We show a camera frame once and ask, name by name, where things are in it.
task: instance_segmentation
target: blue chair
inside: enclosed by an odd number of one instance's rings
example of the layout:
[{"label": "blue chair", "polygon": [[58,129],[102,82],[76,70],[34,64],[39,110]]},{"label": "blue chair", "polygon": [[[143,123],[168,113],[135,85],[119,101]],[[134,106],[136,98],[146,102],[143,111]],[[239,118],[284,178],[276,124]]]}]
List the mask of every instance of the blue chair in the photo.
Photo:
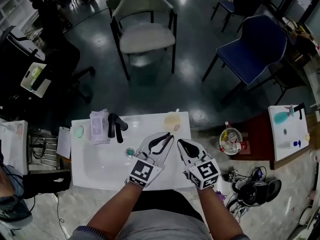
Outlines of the blue chair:
[{"label": "blue chair", "polygon": [[216,49],[205,81],[217,59],[220,58],[237,75],[241,82],[222,100],[226,101],[237,90],[251,84],[270,64],[280,61],[286,50],[286,33],[266,15],[249,17],[243,22],[242,36]]},{"label": "blue chair", "polygon": [[[244,21],[247,17],[253,16],[261,4],[262,4],[262,0],[233,0],[233,2],[232,1],[221,1],[215,7],[215,10],[213,11],[213,14],[211,16],[211,20],[214,18],[215,14],[218,10],[219,5],[221,5],[224,9],[226,9],[228,14],[225,17],[225,22],[224,22],[223,28],[221,30],[221,32],[223,32],[223,31],[225,31],[225,28],[226,28],[232,14],[244,16],[244,18],[243,18],[243,21]],[[236,31],[237,33],[241,29],[243,21],[241,22],[240,26],[238,27],[238,29]]]}]

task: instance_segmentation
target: person's right arm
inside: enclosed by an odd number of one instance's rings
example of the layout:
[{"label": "person's right arm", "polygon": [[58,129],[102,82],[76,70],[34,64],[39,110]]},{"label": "person's right arm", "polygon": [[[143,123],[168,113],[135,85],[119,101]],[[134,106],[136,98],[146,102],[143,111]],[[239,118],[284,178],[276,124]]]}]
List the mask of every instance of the person's right arm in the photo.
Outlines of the person's right arm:
[{"label": "person's right arm", "polygon": [[0,166],[0,198],[11,197],[15,194],[15,188],[9,177]]},{"label": "person's right arm", "polygon": [[243,231],[211,187],[198,189],[203,213],[214,240],[230,240]]}]

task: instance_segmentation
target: dark green floor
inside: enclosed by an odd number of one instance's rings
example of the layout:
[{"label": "dark green floor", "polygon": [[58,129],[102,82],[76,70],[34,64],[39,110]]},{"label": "dark green floor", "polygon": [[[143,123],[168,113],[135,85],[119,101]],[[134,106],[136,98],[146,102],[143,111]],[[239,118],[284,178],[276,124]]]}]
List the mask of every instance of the dark green floor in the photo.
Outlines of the dark green floor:
[{"label": "dark green floor", "polygon": [[[66,37],[81,52],[77,69],[93,66],[96,75],[84,76],[79,86],[85,94],[92,95],[92,102],[86,104],[82,99],[70,96],[63,108],[68,111],[64,124],[70,124],[71,120],[89,118],[91,111],[105,108],[120,116],[166,113],[179,108],[180,111],[189,112],[192,127],[207,128],[221,125],[227,120],[240,122],[251,118],[276,102],[281,89],[270,81],[251,94],[246,91],[246,87],[221,105],[220,99],[240,80],[227,66],[222,68],[221,60],[217,61],[204,83],[202,77],[216,48],[241,36],[241,31],[236,34],[236,30],[242,19],[238,16],[231,17],[224,33],[221,33],[226,11],[219,8],[213,21],[210,21],[217,0],[168,1],[178,15],[175,73],[171,74],[171,48],[166,52],[161,50],[142,58],[130,59],[131,64],[135,65],[153,61],[146,66],[130,65],[125,56],[131,76],[129,82],[112,36],[109,11],[105,9],[106,0],[95,0],[86,5],[81,5],[80,0],[73,0],[68,13],[75,27]],[[169,20],[157,13],[154,19],[155,22],[164,24]],[[122,21],[122,25],[125,28],[138,20],[149,21],[150,14],[130,16]],[[268,76],[269,71],[266,69],[252,86]],[[314,103],[308,87],[287,91],[279,105],[302,102],[307,107]]]}]

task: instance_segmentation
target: striped sleeve cuff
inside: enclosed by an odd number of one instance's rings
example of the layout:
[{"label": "striped sleeve cuff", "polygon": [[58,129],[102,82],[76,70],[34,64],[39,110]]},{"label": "striped sleeve cuff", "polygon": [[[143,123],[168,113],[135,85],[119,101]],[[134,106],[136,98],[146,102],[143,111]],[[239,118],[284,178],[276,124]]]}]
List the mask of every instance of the striped sleeve cuff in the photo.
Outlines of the striped sleeve cuff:
[{"label": "striped sleeve cuff", "polygon": [[110,240],[108,236],[106,236],[104,233],[100,232],[99,230],[95,229],[91,226],[78,226],[75,231],[85,231],[85,232],[91,232],[98,237],[102,238],[103,240]]},{"label": "striped sleeve cuff", "polygon": [[235,237],[232,237],[230,240],[250,240],[250,239],[245,234],[238,234]]}]

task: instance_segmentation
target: chair caster wheel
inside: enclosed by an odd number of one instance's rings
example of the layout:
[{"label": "chair caster wheel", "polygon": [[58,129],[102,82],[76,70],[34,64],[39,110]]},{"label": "chair caster wheel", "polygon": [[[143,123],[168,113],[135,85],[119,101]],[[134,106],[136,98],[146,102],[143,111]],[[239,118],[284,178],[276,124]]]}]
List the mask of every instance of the chair caster wheel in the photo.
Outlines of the chair caster wheel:
[{"label": "chair caster wheel", "polygon": [[85,103],[90,103],[91,102],[91,98],[90,97],[85,97],[84,101],[85,101]]},{"label": "chair caster wheel", "polygon": [[90,67],[89,73],[90,73],[91,76],[94,76],[96,74],[96,70],[94,69],[93,66]]}]

